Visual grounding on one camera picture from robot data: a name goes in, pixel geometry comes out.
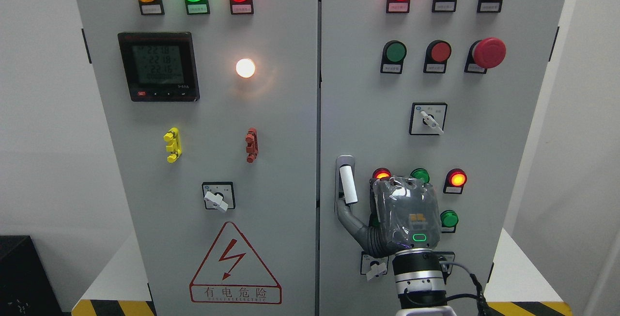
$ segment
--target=lightning bolt symbol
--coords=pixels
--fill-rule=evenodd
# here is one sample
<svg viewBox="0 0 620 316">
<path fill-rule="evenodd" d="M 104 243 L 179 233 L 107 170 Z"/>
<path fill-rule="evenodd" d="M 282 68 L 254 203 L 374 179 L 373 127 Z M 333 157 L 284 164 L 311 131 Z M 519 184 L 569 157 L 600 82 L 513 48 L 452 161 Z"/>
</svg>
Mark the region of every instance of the lightning bolt symbol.
<svg viewBox="0 0 620 316">
<path fill-rule="evenodd" d="M 228 259 L 235 259 L 237 258 L 237 261 L 235 261 L 235 263 L 232 265 L 231 269 L 228 270 L 228 272 L 224 272 L 224 276 L 222 277 L 222 281 L 224 281 L 225 279 L 229 278 L 231 276 L 230 272 L 234 269 L 234 267 L 237 266 L 237 264 L 239 264 L 239 261 L 241 261 L 241 259 L 243 259 L 243 257 L 246 255 L 245 253 L 242 254 L 236 254 L 236 255 L 231 255 L 231 256 L 226 256 L 226 254 L 228 254 L 228 252 L 230 252 L 230 250 L 233 249 L 233 247 L 235 246 L 235 243 L 237 243 L 236 239 L 231 239 L 231 242 L 228 243 L 228 247 L 226 247 L 226 250 L 224 250 L 224 253 L 222 253 L 222 256 L 219 257 L 218 261 L 224 261 L 224 260 L 228 260 Z"/>
</svg>

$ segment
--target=black cable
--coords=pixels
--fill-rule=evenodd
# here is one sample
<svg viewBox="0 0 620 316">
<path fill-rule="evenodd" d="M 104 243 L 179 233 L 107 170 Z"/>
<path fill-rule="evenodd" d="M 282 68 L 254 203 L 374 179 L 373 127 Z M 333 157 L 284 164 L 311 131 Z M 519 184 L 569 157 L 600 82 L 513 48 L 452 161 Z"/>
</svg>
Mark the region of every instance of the black cable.
<svg viewBox="0 0 620 316">
<path fill-rule="evenodd" d="M 447 298 L 443 298 L 441 300 L 437 300 L 437 301 L 432 302 L 432 303 L 418 303 L 418 302 L 414 302 L 413 300 L 411 300 L 411 298 L 409 298 L 409 294 L 408 293 L 409 292 L 407 291 L 407 288 L 405 288 L 405 297 L 407 298 L 407 300 L 409 300 L 410 303 L 412 303 L 416 307 L 441 306 L 441 305 L 443 305 L 443 303 L 447 303 L 449 301 L 452 301 L 452 300 L 455 300 L 455 299 L 461 299 L 461 298 L 472 298 L 472 299 L 478 300 L 478 296 L 474 296 L 474 294 L 463 293 L 463 294 L 454 294 L 454 296 L 449 296 Z"/>
<path fill-rule="evenodd" d="M 405 288 L 405 296 L 407 298 L 407 300 L 412 303 L 412 305 L 415 305 L 416 307 L 434 307 L 434 306 L 440 306 L 443 303 L 447 303 L 451 300 L 455 300 L 455 299 L 461 299 L 461 298 L 472 298 L 472 299 L 476 299 L 476 306 L 478 307 L 478 316 L 490 316 L 491 315 L 491 311 L 490 311 L 490 307 L 487 304 L 487 299 L 484 297 L 484 294 L 482 292 L 482 285 L 480 283 L 480 281 L 478 281 L 478 278 L 476 277 L 475 274 L 472 274 L 471 272 L 469 272 L 469 270 L 461 264 L 458 263 L 453 263 L 450 261 L 441 261 L 442 265 L 456 265 L 457 267 L 461 267 L 463 268 L 465 271 L 467 271 L 467 273 L 469 274 L 469 278 L 471 278 L 471 281 L 474 283 L 474 286 L 476 287 L 476 295 L 474 294 L 454 294 L 454 296 L 449 296 L 447 298 L 444 298 L 442 300 L 437 300 L 436 302 L 433 303 L 418 303 L 418 302 L 414 302 L 411 300 L 411 298 L 409 298 L 409 292 L 407 291 L 407 288 Z"/>
</svg>

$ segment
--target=yellow terminal connector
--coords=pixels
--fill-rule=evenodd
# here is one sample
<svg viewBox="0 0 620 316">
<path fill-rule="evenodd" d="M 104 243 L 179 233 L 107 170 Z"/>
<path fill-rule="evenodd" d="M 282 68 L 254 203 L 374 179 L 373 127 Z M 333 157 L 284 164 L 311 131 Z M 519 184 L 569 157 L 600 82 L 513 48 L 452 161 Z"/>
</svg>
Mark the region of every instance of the yellow terminal connector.
<svg viewBox="0 0 620 316">
<path fill-rule="evenodd" d="M 168 143 L 166 144 L 166 152 L 170 153 L 166 160 L 168 160 L 169 163 L 175 163 L 182 153 L 179 129 L 176 127 L 170 128 L 170 130 L 164 134 L 164 141 Z"/>
</svg>

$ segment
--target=green push button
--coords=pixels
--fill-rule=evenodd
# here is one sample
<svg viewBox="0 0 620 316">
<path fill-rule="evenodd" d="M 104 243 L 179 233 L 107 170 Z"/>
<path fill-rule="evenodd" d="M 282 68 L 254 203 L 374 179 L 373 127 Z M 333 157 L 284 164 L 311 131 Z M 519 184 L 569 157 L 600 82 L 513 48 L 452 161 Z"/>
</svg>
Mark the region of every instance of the green push button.
<svg viewBox="0 0 620 316">
<path fill-rule="evenodd" d="M 441 225 L 446 228 L 456 227 L 459 223 L 459 216 L 454 210 L 445 210 L 441 213 Z"/>
<path fill-rule="evenodd" d="M 386 50 L 386 56 L 390 62 L 398 63 L 405 58 L 405 55 L 407 55 L 407 49 L 400 42 L 394 42 Z"/>
<path fill-rule="evenodd" d="M 426 241 L 427 237 L 425 234 L 414 234 L 413 239 L 416 242 L 424 242 Z"/>
<path fill-rule="evenodd" d="M 413 172 L 411 172 L 410 177 L 420 179 L 425 184 L 430 181 L 430 175 L 428 175 L 428 171 L 424 168 L 416 168 Z"/>
</svg>

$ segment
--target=plastic wrap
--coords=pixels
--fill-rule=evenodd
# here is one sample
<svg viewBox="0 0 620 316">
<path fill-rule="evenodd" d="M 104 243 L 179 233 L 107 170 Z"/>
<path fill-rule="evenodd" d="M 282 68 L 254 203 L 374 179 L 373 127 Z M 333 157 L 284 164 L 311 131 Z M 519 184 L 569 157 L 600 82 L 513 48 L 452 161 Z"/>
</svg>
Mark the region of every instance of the plastic wrap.
<svg viewBox="0 0 620 316">
<path fill-rule="evenodd" d="M 388 250 L 434 248 L 441 235 L 437 196 L 420 179 L 390 177 L 372 184 L 382 241 Z"/>
</svg>

